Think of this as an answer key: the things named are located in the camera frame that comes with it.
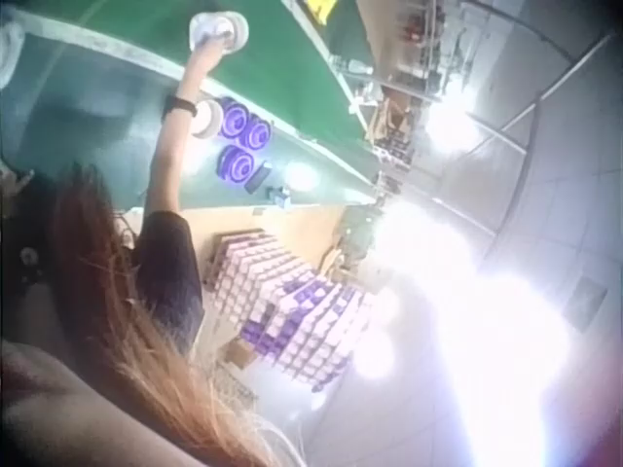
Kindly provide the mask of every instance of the black shirt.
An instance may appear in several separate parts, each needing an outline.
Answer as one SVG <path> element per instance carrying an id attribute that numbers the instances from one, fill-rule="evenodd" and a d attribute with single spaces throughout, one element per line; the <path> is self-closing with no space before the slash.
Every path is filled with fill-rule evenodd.
<path id="1" fill-rule="evenodd" d="M 148 215 L 132 261 L 138 293 L 186 353 L 203 318 L 202 284 L 186 220 L 173 212 Z"/>

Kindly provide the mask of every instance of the green conveyor belt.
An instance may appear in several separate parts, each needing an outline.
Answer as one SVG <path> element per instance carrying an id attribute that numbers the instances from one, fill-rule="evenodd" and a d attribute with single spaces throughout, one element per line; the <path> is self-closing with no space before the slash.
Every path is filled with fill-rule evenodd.
<path id="1" fill-rule="evenodd" d="M 368 178 L 374 157 L 363 129 L 312 42 L 279 0 L 30 0 L 27 11 L 78 24 L 184 63 L 188 23 L 201 11 L 232 10 L 249 22 L 246 47 L 224 59 L 214 78 L 332 148 Z M 335 25 L 331 37 L 339 39 Z"/>

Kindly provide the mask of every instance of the stacked boxes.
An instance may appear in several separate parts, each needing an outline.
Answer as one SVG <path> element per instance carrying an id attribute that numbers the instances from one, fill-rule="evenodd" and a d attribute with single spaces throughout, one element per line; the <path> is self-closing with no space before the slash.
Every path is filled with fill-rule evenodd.
<path id="1" fill-rule="evenodd" d="M 316 390 L 347 365 L 372 303 L 264 232 L 223 236 L 208 283 L 217 312 L 256 353 Z"/>

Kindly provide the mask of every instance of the hand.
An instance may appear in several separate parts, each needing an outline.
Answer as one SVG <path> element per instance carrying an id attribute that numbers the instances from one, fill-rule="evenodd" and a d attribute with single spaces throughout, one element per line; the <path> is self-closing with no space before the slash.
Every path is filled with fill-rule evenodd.
<path id="1" fill-rule="evenodd" d="M 201 70 L 203 75 L 209 73 L 219 64 L 224 51 L 224 38 L 208 38 L 197 44 L 189 60 L 189 66 L 193 63 Z"/>

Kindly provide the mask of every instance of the bright light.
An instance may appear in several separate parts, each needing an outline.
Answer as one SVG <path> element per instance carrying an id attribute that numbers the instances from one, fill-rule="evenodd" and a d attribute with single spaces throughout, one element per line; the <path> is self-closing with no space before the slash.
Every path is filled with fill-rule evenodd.
<path id="1" fill-rule="evenodd" d="M 540 397 L 564 364 L 561 316 L 519 278 L 479 278 L 440 315 L 442 350 L 480 467 L 544 465 Z"/>
<path id="2" fill-rule="evenodd" d="M 375 300 L 375 306 L 370 313 L 370 321 L 379 326 L 386 326 L 400 311 L 398 296 L 393 290 L 385 287 L 377 294 Z"/>
<path id="3" fill-rule="evenodd" d="M 374 249 L 389 266 L 411 275 L 438 305 L 451 301 L 455 294 L 449 292 L 475 273 L 463 238 L 406 202 L 387 207 Z"/>
<path id="4" fill-rule="evenodd" d="M 366 379 L 386 377 L 393 367 L 393 345 L 389 336 L 378 330 L 368 330 L 357 343 L 352 363 Z"/>
<path id="5" fill-rule="evenodd" d="M 324 406 L 325 402 L 327 402 L 327 395 L 324 392 L 313 394 L 313 397 L 311 398 L 311 409 L 313 411 L 317 411 Z"/>
<path id="6" fill-rule="evenodd" d="M 426 132 L 442 152 L 467 150 L 478 142 L 478 129 L 465 115 L 473 105 L 473 91 L 462 90 L 457 82 L 451 82 L 443 102 L 428 109 Z"/>
<path id="7" fill-rule="evenodd" d="M 569 350 L 561 315 L 519 277 L 479 276 L 463 238 L 414 205 L 389 206 L 375 240 L 435 308 L 476 465 L 544 465 L 541 398 Z"/>
<path id="8" fill-rule="evenodd" d="M 303 162 L 291 162 L 285 167 L 286 185 L 297 192 L 310 192 L 320 183 L 318 172 Z"/>

